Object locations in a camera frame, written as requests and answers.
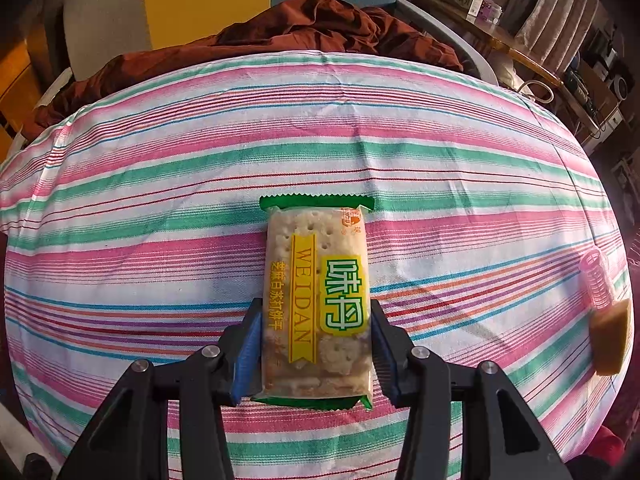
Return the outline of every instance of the striped bedsheet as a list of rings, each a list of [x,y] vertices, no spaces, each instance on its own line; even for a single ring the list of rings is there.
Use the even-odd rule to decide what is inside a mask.
[[[82,108],[0,171],[15,382],[59,463],[131,361],[185,358],[261,295],[265,194],[375,197],[372,296],[445,359],[498,362],[565,459],[624,377],[594,376],[578,280],[595,243],[630,295],[593,167],[553,115],[463,75],[319,52],[212,62]],[[374,403],[225,410],[236,476],[393,478],[407,411],[377,385]],[[457,478],[459,404],[452,420]]]

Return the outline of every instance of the yellow label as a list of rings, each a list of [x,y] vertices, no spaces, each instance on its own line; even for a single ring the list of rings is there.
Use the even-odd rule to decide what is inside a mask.
[[[283,329],[285,268],[283,261],[271,262],[269,296],[263,300],[268,302],[269,327],[278,331]]]
[[[316,362],[316,234],[291,237],[289,362]]]
[[[362,261],[355,254],[324,256],[320,268],[320,328],[348,336],[367,327],[367,283]]]

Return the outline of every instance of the biscuit wrapper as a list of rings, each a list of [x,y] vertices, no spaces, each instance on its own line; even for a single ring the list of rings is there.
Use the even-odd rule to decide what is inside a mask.
[[[369,266],[357,196],[262,197],[269,214],[261,402],[370,408]]]

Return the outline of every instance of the metal screw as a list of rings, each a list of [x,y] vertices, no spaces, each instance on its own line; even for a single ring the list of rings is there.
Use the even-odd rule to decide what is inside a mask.
[[[215,345],[208,345],[202,349],[202,355],[204,357],[218,357],[220,355],[220,348]]]
[[[482,368],[482,371],[489,375],[493,375],[499,370],[498,365],[493,361],[485,361],[480,365],[480,367]]]
[[[134,372],[145,372],[147,368],[149,368],[149,361],[146,359],[138,359],[131,364],[131,369]]]
[[[425,346],[414,346],[411,348],[411,355],[418,359],[426,359],[430,354],[431,352],[429,352],[429,349]]]

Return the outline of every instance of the brown blanket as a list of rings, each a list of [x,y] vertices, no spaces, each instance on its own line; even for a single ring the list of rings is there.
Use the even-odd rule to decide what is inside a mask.
[[[30,142],[84,105],[179,68],[286,50],[374,54],[462,72],[450,46],[422,35],[378,7],[359,9],[341,0],[287,0],[215,36],[115,57],[94,76],[73,83],[49,105],[37,108],[25,121],[22,134]]]

